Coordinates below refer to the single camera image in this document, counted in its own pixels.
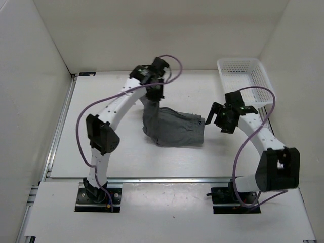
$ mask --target black joint housing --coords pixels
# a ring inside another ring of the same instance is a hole
[[[240,91],[234,91],[225,94],[225,104],[233,106],[233,107],[241,107],[244,106],[243,97]]]
[[[113,152],[119,145],[119,136],[110,127],[110,123],[104,123],[98,115],[89,114],[86,119],[90,146],[100,151],[101,155]]]
[[[130,78],[137,79],[141,85],[163,83],[165,68],[169,68],[169,64],[162,58],[156,57],[151,65],[137,66],[130,73]],[[150,86],[146,90],[146,97],[151,101],[160,101],[164,98],[163,85]]]
[[[260,191],[296,188],[299,184],[300,153],[296,148],[264,151],[255,174]]]

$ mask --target curved robot arm link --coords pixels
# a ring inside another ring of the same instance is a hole
[[[240,91],[225,94],[224,105],[214,102],[205,125],[210,124],[214,114],[214,124],[223,133],[232,134],[239,127],[250,136],[261,125],[257,110],[245,106]],[[296,148],[287,148],[268,128],[263,127],[251,142],[260,154],[260,161],[255,174],[237,177],[238,192],[278,191],[296,188],[299,184],[300,154]]]
[[[163,83],[165,68],[168,67],[169,64],[159,57],[156,57],[150,65],[137,66],[130,73],[130,77],[120,91],[125,95],[113,99],[97,115],[89,114],[87,116],[87,132],[92,152],[91,165],[96,166],[98,182],[103,187],[107,185],[110,155],[119,145],[120,139],[115,130],[121,119],[143,95],[146,94],[146,97],[152,101],[159,101],[163,98],[163,85],[135,89],[130,92],[128,90],[140,85]],[[90,168],[90,172],[83,182],[92,197],[99,198],[100,194],[104,193],[96,181],[94,168]]]

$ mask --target white wall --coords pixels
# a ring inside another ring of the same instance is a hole
[[[301,153],[300,189],[324,241],[324,1],[290,0],[261,60],[278,97],[275,134]]]
[[[257,57],[288,0],[34,0],[72,73],[123,71],[170,53],[187,70]]]
[[[14,242],[69,86],[32,0],[0,0],[0,242]]]

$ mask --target metal frame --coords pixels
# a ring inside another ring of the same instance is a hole
[[[76,84],[76,80],[77,80],[77,76],[74,75],[72,77],[72,82],[70,84],[68,92],[66,93],[66,96],[65,96],[64,105],[63,105],[63,108],[62,108],[62,111],[61,111],[61,114],[60,114],[60,118],[59,118],[59,121],[58,121],[56,129],[55,129],[55,133],[54,133],[54,136],[53,136],[53,140],[52,140],[52,143],[51,143],[51,147],[50,147],[47,159],[46,159],[46,162],[45,162],[45,168],[44,168],[44,171],[42,173],[42,177],[40,178],[41,182],[46,180],[47,171],[48,171],[48,169],[51,169],[52,166],[53,166],[53,161],[54,161],[54,158],[55,158],[57,147],[58,147],[59,142],[60,142],[61,134],[62,134],[62,131],[63,131],[63,127],[64,127],[65,119],[66,119],[66,116],[67,116],[67,112],[69,110],[69,106],[70,106],[70,102],[71,102],[71,99],[72,99],[74,87],[75,87],[75,84]]]
[[[119,183],[224,183],[231,177],[172,177],[172,178],[109,178],[109,184]]]
[[[33,206],[35,199],[36,199],[37,191],[38,191],[38,186],[34,186],[30,190],[25,215],[22,220],[22,223],[21,223],[21,226],[19,229],[19,233],[16,238],[16,243],[30,243],[32,240],[32,237],[25,237],[24,234],[25,234],[27,222],[28,222],[30,214],[31,214],[31,207]]]

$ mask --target black mounting plate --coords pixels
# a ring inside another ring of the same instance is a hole
[[[213,187],[211,189],[213,200],[214,214],[260,214],[260,207],[250,210],[245,207],[240,207],[240,204],[233,199],[227,187]],[[251,204],[257,194],[255,192],[240,193],[243,201]]]
[[[122,200],[121,188],[107,188],[107,191],[111,195],[113,212],[120,212],[120,201]],[[106,197],[102,202],[96,202],[87,195],[87,190],[82,187],[79,188],[75,202],[75,212],[105,212],[111,213],[111,207],[108,207],[109,199]]]

